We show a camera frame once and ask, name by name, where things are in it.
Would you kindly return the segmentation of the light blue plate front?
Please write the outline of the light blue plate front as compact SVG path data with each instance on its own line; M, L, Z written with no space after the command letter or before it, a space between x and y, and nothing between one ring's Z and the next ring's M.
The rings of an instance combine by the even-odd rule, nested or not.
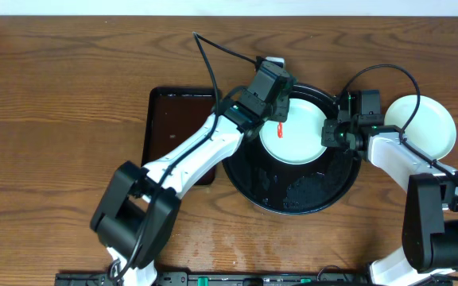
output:
M416 95L397 99L385 114L385 124L403 127L416 104ZM422 95L418 111L406 128L406 136L419 149L440 160L452 151L456 143L456 125L444 106Z

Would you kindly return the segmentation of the light green plate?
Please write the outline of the light green plate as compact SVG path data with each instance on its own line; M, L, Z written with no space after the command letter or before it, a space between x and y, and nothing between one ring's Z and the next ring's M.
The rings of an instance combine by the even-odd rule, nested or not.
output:
M268 121L259 137L264 149L286 164L307 164L320 157L326 147L321 144L324 112L304 99L290 99L285 122Z

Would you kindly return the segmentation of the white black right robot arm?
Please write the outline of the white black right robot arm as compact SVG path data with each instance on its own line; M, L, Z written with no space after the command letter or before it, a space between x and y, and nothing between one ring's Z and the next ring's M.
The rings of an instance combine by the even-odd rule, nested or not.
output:
M397 126L327 119L322 145L382 169L405 192L402 245L369 266L378 285L458 281L458 171L407 141Z

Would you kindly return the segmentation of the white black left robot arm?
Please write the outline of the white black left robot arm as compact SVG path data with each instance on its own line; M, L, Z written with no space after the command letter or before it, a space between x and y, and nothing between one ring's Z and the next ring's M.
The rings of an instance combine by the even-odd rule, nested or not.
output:
M279 77L236 87L216 99L203 126L173 151L142 167L127 161L114 172L90 222L114 258L108 280L153 283L145 273L171 236L184 194L265 122L285 122L296 82Z

